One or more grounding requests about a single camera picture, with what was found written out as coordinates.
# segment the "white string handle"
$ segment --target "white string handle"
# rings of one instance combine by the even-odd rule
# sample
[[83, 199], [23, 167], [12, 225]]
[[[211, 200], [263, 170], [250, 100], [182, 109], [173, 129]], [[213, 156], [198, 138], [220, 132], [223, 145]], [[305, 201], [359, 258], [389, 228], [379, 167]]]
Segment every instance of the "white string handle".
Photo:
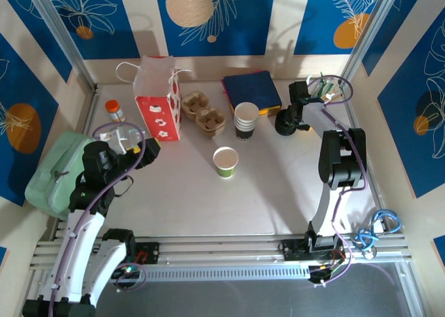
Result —
[[181, 69], [181, 68], [175, 68], [177, 71], [173, 73], [173, 75], [168, 79], [168, 83], [172, 84], [173, 83], [173, 79], [176, 75], [178, 75], [178, 73], [180, 72], [192, 72], [189, 69]]
[[123, 79], [123, 78], [121, 78], [121, 77], [119, 76], [119, 74], [118, 74], [118, 69], [119, 69], [119, 67], [120, 67], [121, 65], [131, 65], [131, 66], [136, 67], [136, 68], [138, 68], [138, 69], [139, 69], [139, 66], [138, 66], [138, 65], [134, 65], [133, 63], [124, 61], [124, 62], [119, 63], [118, 66], [116, 67], [116, 77], [119, 78], [122, 82], [133, 84], [133, 81], [128, 81], [128, 80]]

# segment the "green paper cup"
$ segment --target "green paper cup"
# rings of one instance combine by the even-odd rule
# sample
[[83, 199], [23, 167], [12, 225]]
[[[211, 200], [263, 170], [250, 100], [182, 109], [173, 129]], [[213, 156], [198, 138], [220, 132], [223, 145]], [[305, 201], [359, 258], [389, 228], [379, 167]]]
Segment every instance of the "green paper cup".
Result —
[[238, 164], [238, 153], [230, 147], [221, 147], [213, 154], [213, 162], [216, 172], [222, 178], [230, 178], [234, 175], [236, 164]]

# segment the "orange bottle cap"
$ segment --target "orange bottle cap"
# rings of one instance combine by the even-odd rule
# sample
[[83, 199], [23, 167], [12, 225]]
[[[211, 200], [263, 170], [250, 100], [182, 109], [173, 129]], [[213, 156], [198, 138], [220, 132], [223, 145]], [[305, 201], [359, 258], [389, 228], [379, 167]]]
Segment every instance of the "orange bottle cap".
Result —
[[119, 103], [117, 100], [108, 100], [105, 103], [105, 108], [109, 113], [116, 113], [119, 111]]

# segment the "orange circle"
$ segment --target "orange circle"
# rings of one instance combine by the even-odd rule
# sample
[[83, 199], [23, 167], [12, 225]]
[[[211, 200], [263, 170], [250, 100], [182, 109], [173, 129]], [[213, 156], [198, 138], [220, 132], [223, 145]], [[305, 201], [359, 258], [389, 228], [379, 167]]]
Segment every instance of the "orange circle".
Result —
[[93, 32], [91, 31], [91, 29], [89, 29], [88, 27], [86, 27], [84, 25], [80, 25], [76, 29], [76, 33], [79, 37], [81, 37], [82, 39], [85, 39], [85, 40], [92, 39], [92, 36], [93, 36]]
[[207, 41], [210, 42], [211, 44], [213, 44], [214, 42], [216, 42], [216, 36], [214, 35], [209, 35], [207, 37]]
[[420, 115], [414, 121], [414, 131], [420, 136], [425, 135], [428, 131], [428, 125], [428, 118]]
[[28, 104], [15, 104], [6, 116], [9, 143], [22, 154], [32, 154], [39, 145], [42, 126], [37, 111]]
[[334, 44], [338, 48], [353, 48], [357, 44], [359, 35], [368, 21], [369, 14], [361, 13], [354, 18], [345, 20], [335, 30]]

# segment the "cardboard cup holder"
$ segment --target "cardboard cup holder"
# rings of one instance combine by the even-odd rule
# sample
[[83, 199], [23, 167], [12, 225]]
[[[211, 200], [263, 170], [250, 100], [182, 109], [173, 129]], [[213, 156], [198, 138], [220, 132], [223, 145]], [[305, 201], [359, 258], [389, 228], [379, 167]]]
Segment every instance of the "cardboard cup holder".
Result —
[[185, 96], [181, 101], [182, 110], [190, 120], [196, 119], [196, 113], [209, 105], [209, 98], [201, 91]]
[[200, 131], [212, 138], [224, 131], [225, 115], [219, 108], [211, 107], [209, 99], [200, 91], [195, 91], [181, 101], [182, 110], [187, 117], [195, 121]]

